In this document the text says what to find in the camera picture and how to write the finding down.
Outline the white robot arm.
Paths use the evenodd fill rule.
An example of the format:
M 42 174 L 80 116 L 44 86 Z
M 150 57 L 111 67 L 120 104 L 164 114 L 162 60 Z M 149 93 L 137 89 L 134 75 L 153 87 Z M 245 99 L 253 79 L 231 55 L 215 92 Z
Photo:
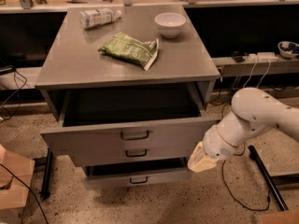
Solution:
M 299 109 L 284 105 L 257 88 L 244 88 L 232 98 L 232 111 L 213 125 L 188 160 L 196 173 L 212 169 L 232 157 L 239 145 L 255 136 L 278 129 L 299 141 Z

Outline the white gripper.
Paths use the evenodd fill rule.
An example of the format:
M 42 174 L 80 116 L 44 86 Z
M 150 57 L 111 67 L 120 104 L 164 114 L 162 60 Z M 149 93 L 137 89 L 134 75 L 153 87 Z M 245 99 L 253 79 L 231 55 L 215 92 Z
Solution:
M 249 123 L 230 112 L 205 133 L 188 160 L 188 168 L 195 173 L 214 168 L 217 161 L 231 158 L 248 136 Z

